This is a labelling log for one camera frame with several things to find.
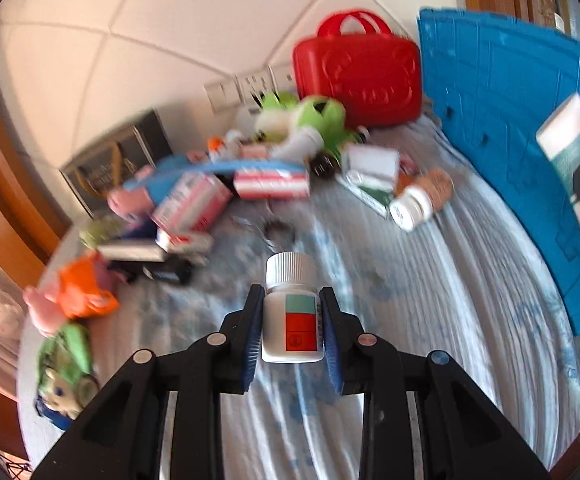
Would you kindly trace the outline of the pink striped tissue pack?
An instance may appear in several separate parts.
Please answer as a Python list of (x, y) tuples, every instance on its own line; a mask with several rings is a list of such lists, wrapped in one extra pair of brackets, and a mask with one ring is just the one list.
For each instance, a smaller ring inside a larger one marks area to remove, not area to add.
[(305, 170), (239, 170), (232, 183), (243, 200), (294, 200), (311, 195), (310, 176)]

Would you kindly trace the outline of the small white pill bottle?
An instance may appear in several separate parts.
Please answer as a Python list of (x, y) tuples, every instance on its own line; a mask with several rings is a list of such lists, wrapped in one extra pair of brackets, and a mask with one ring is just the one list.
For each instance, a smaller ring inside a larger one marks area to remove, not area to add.
[(265, 269), (262, 359), (313, 363), (323, 357), (322, 309), (313, 259), (300, 252), (271, 256)]

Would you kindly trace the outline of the white wall power socket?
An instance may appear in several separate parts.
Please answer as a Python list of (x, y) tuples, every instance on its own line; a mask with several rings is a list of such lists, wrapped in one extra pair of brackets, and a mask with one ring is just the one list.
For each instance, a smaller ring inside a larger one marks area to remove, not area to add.
[(242, 104), (248, 110), (259, 110), (264, 96), (274, 91), (272, 73), (268, 67), (248, 70), (236, 76)]

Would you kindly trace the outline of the white goose plush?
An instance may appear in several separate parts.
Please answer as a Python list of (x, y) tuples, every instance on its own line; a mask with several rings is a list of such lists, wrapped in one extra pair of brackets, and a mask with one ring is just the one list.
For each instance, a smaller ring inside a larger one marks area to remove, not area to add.
[(237, 159), (240, 156), (243, 134), (238, 129), (230, 129), (222, 138), (208, 140), (208, 155), (211, 162)]

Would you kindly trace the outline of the red white medicine box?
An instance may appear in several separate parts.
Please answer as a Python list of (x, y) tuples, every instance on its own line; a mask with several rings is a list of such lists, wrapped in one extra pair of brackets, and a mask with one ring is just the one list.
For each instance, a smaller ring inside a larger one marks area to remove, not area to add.
[(168, 254), (205, 255), (212, 250), (214, 240), (210, 234), (202, 232), (186, 232), (184, 234), (173, 235), (158, 229), (156, 231), (156, 244)]

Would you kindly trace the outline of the green white flat box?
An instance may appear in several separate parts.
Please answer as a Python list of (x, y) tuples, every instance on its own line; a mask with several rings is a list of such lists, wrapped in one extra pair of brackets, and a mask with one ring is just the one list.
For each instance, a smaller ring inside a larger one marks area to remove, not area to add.
[(361, 185), (352, 183), (343, 174), (337, 174), (336, 181), (348, 190), (353, 196), (368, 206), (371, 210), (382, 218), (390, 216), (390, 203), (393, 195), (390, 192), (375, 190), (374, 188), (364, 188)]

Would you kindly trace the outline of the white bottle orange label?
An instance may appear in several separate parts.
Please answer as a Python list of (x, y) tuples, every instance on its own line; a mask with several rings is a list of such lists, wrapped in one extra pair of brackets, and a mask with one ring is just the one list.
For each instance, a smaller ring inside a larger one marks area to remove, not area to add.
[(453, 194), (454, 182), (450, 175), (440, 168), (432, 168), (416, 177), (392, 200), (390, 215), (400, 229), (410, 232), (429, 221)]

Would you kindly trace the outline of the small green frog toy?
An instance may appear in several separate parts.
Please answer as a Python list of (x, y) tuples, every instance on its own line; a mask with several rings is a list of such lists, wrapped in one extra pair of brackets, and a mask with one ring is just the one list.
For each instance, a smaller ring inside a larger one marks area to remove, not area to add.
[(126, 222), (115, 214), (90, 219), (80, 227), (78, 234), (86, 248), (94, 249), (109, 240), (119, 238), (125, 231)]

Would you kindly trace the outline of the black gift box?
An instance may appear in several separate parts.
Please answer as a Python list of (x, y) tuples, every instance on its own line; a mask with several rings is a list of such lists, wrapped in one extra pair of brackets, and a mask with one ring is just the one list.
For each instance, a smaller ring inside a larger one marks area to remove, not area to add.
[(107, 208), (110, 191), (171, 154), (158, 113), (147, 110), (89, 142), (60, 172), (86, 214), (95, 217)]

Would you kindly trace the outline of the green frog plush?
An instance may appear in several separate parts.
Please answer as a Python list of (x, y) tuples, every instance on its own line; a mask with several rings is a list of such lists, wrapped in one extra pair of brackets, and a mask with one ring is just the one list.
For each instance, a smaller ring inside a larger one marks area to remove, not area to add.
[(307, 96), (299, 100), (288, 92), (268, 92), (262, 96), (261, 111), (254, 126), (255, 139), (280, 143), (301, 128), (316, 129), (325, 150), (336, 152), (346, 142), (364, 143), (366, 134), (346, 128), (344, 106), (328, 96)]

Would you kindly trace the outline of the black crumpled bag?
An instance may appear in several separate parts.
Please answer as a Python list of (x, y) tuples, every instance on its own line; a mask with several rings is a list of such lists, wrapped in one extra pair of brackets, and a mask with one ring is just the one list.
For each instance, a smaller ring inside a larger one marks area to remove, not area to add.
[(173, 257), (164, 261), (112, 261), (108, 269), (121, 273), (128, 284), (135, 283), (138, 278), (148, 278), (155, 282), (186, 285), (191, 280), (194, 265)]

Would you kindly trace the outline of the clear plastic floss box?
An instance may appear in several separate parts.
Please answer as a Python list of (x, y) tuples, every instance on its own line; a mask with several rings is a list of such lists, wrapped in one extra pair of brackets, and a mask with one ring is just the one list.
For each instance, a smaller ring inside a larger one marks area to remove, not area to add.
[(400, 172), (400, 152), (372, 144), (348, 144), (343, 155), (343, 169), (357, 171), (396, 185)]

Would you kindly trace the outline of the red plastic carry case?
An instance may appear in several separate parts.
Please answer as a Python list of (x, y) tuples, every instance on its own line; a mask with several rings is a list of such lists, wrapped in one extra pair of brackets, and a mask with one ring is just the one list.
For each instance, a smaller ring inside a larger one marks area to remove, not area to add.
[(380, 16), (363, 9), (332, 14), (293, 48), (302, 98), (326, 96), (345, 108), (350, 128), (412, 122), (421, 113), (421, 54)]

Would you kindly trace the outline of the white wall switch panel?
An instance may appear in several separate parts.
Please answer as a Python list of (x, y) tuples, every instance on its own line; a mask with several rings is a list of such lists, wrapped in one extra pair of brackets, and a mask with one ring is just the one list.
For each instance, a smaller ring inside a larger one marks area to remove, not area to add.
[(241, 104), (238, 84), (233, 79), (206, 84), (204, 90), (214, 113), (224, 112)]

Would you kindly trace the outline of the small blue-shirt pig plush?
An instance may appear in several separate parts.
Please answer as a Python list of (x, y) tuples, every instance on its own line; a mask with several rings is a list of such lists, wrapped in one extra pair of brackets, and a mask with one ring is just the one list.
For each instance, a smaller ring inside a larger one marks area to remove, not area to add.
[(127, 219), (151, 214), (191, 166), (187, 157), (171, 155), (154, 166), (142, 167), (108, 194), (108, 206), (119, 217)]

